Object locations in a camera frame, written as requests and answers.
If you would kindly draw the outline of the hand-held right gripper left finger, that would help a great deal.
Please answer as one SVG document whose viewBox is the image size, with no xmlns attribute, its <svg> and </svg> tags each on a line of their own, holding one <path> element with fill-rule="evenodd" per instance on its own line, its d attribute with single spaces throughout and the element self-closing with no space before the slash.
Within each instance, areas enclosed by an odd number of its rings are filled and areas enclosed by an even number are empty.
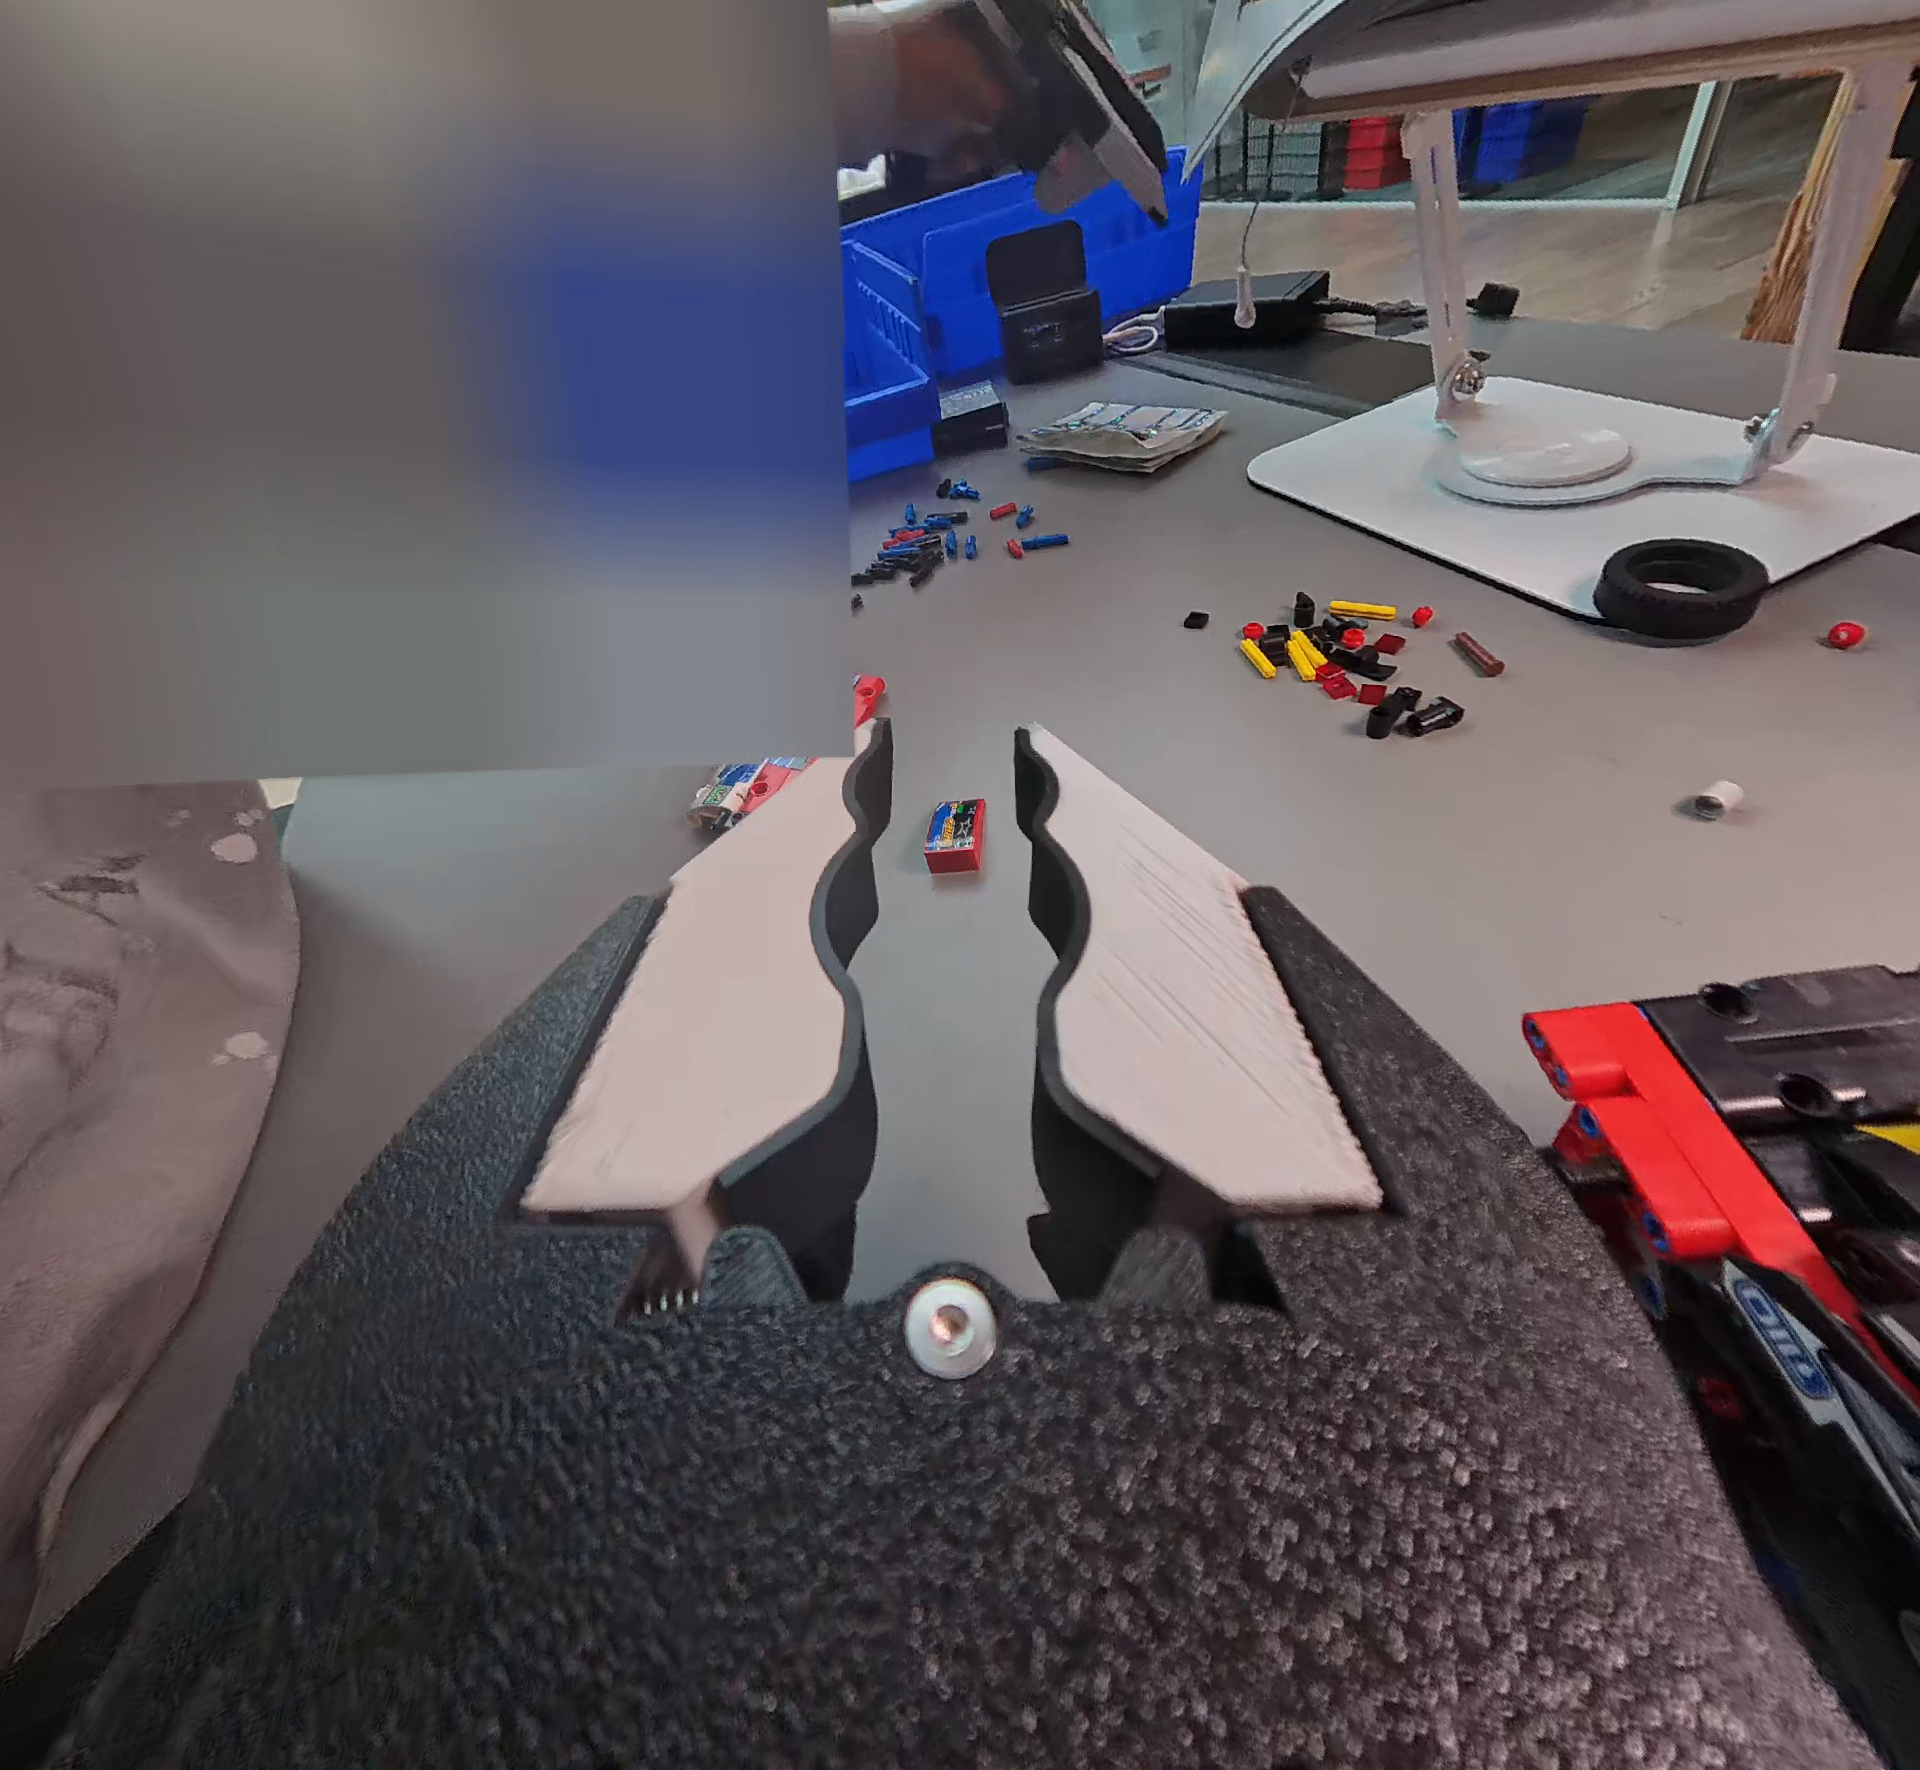
<svg viewBox="0 0 1920 1770">
<path fill-rule="evenodd" d="M 520 1213 L 667 1221 L 845 1117 L 862 1073 L 852 963 L 877 923 L 894 723 L 814 761 L 684 864 L 644 920 L 586 1062 L 541 1135 Z"/>
</svg>

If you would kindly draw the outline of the person's grey patterned sweatshirt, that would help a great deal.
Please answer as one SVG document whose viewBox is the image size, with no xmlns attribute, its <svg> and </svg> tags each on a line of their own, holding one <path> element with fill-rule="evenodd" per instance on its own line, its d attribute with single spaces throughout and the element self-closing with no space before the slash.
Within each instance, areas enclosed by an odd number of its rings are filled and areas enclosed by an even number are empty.
<svg viewBox="0 0 1920 1770">
<path fill-rule="evenodd" d="M 255 779 L 4 794 L 2 1633 L 195 1301 L 302 967 Z"/>
</svg>

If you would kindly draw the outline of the black toy tyre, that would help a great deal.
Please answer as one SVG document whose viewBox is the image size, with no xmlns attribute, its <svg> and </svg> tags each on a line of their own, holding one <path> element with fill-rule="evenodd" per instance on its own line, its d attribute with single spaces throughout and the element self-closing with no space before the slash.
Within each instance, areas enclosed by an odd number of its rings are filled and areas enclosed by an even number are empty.
<svg viewBox="0 0 1920 1770">
<path fill-rule="evenodd" d="M 1743 631 L 1771 576 L 1753 554 L 1693 537 L 1646 539 L 1615 550 L 1595 588 L 1602 624 L 1660 642 L 1713 642 Z"/>
</svg>

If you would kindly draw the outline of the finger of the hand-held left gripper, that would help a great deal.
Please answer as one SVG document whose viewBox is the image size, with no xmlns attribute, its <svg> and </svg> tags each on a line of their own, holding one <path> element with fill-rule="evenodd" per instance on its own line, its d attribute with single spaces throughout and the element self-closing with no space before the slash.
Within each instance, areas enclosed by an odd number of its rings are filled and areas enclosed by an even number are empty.
<svg viewBox="0 0 1920 1770">
<path fill-rule="evenodd" d="M 1058 6 L 1058 50 L 1072 82 L 1072 131 L 1109 181 L 1165 227 L 1168 150 L 1161 124 L 1082 6 Z"/>
</svg>

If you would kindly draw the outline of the white book stand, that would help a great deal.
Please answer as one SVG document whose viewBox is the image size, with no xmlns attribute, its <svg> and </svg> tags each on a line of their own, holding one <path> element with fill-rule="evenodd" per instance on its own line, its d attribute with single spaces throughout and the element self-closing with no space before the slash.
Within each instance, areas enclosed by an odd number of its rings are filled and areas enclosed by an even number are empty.
<svg viewBox="0 0 1920 1770">
<path fill-rule="evenodd" d="M 1919 0 L 1482 0 L 1376 25 L 1309 68 L 1309 106 L 1405 115 L 1434 381 L 1257 454 L 1292 503 L 1597 618 L 1622 547 L 1702 539 L 1763 584 L 1916 516 L 1916 452 L 1819 434 L 1838 340 L 1908 108 Z M 1526 87 L 1843 77 L 1837 142 L 1776 403 L 1750 421 L 1486 373 L 1470 355 L 1451 113 Z"/>
</svg>

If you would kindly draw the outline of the black open case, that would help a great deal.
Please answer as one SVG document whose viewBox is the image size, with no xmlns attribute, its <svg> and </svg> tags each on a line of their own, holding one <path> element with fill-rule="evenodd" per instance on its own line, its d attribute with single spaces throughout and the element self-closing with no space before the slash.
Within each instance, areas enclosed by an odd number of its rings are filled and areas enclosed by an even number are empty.
<svg viewBox="0 0 1920 1770">
<path fill-rule="evenodd" d="M 1062 218 L 997 237 L 983 270 L 1009 384 L 1047 384 L 1108 360 L 1102 301 L 1089 282 L 1078 222 Z"/>
</svg>

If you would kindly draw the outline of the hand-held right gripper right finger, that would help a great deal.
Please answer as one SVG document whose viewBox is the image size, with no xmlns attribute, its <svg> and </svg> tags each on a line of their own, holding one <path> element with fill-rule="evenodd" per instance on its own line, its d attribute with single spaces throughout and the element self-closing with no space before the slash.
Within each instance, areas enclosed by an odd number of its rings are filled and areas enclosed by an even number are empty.
<svg viewBox="0 0 1920 1770">
<path fill-rule="evenodd" d="M 1250 909 L 1252 883 L 1049 729 L 1013 738 L 1027 918 L 1052 953 L 1038 1102 L 1255 1218 L 1386 1187 Z"/>
</svg>

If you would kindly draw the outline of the stack of red and blue bins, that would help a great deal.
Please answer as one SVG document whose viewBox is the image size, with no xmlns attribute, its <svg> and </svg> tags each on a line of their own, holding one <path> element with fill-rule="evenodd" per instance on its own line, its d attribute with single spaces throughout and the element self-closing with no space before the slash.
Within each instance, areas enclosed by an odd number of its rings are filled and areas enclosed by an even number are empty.
<svg viewBox="0 0 1920 1770">
<path fill-rule="evenodd" d="M 1462 191 L 1496 191 L 1570 168 L 1595 101 L 1570 98 L 1457 108 L 1451 122 Z M 1336 193 L 1380 193 L 1405 186 L 1409 178 L 1400 116 L 1363 116 L 1345 124 Z"/>
</svg>

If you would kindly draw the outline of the pile of small toy pieces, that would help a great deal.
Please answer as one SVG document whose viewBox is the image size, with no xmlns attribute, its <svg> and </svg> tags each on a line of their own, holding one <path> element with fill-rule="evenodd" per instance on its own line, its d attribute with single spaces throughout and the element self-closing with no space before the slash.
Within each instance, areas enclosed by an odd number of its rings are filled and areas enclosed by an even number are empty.
<svg viewBox="0 0 1920 1770">
<path fill-rule="evenodd" d="M 1248 681 L 1284 697 L 1314 695 L 1327 726 L 1369 747 L 1455 738 L 1475 722 L 1475 681 L 1504 663 L 1434 604 L 1319 602 L 1300 590 L 1274 618 L 1220 631 Z"/>
</svg>

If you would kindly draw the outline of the folded sticker sheet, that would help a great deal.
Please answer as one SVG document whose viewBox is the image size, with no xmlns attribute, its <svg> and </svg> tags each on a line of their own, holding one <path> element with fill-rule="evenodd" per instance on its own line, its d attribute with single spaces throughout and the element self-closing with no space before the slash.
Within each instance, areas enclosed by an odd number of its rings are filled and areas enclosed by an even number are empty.
<svg viewBox="0 0 1920 1770">
<path fill-rule="evenodd" d="M 1030 469 L 1106 469 L 1155 476 L 1208 449 L 1227 429 L 1220 410 L 1093 402 L 1017 434 Z"/>
</svg>

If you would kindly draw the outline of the black power adapter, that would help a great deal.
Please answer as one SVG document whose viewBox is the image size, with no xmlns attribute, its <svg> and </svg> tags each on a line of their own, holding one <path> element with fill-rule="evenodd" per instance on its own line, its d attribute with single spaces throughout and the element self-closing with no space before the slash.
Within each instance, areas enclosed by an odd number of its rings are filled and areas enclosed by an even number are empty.
<svg viewBox="0 0 1920 1770">
<path fill-rule="evenodd" d="M 1162 310 L 1162 347 L 1193 352 L 1302 343 L 1321 327 L 1329 299 L 1329 270 L 1193 284 Z"/>
</svg>

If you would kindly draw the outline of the toy car model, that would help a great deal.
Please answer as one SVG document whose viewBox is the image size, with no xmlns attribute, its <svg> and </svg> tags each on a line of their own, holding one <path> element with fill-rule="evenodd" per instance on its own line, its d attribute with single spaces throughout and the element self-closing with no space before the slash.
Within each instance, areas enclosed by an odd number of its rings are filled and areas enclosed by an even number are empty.
<svg viewBox="0 0 1920 1770">
<path fill-rule="evenodd" d="M 1750 1548 L 1916 1762 L 1919 976 L 1837 967 L 1533 1012 L 1549 1162 L 1643 1305 Z"/>
</svg>

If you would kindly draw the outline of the person's left forearm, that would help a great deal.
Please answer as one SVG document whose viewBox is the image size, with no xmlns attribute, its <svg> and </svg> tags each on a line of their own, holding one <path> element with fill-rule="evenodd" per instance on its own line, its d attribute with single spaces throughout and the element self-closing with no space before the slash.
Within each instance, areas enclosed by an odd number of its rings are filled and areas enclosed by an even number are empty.
<svg viewBox="0 0 1920 1770">
<path fill-rule="evenodd" d="M 835 165 L 862 172 L 908 145 L 900 28 L 916 0 L 830 6 Z"/>
</svg>

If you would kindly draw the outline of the red and white toy panel assembly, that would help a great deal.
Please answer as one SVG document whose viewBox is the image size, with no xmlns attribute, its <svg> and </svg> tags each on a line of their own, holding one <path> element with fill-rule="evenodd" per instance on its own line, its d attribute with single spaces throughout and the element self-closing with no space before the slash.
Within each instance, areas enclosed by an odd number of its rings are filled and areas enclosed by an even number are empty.
<svg viewBox="0 0 1920 1770">
<path fill-rule="evenodd" d="M 708 834 L 724 834 L 766 806 L 803 775 L 812 758 L 769 758 L 720 766 L 696 794 L 688 821 Z"/>
</svg>

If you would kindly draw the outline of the scatter of toy pins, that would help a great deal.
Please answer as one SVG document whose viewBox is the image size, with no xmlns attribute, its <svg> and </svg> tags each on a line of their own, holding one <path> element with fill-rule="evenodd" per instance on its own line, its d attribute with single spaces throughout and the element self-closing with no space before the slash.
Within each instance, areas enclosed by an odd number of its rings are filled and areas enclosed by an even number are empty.
<svg viewBox="0 0 1920 1770">
<path fill-rule="evenodd" d="M 1071 533 L 1043 530 L 1041 512 L 1020 497 L 989 503 L 969 477 L 938 479 L 932 502 L 906 503 L 902 518 L 852 570 L 855 606 L 872 588 L 926 588 L 943 567 L 983 563 L 990 553 L 1011 563 L 1071 548 Z"/>
</svg>

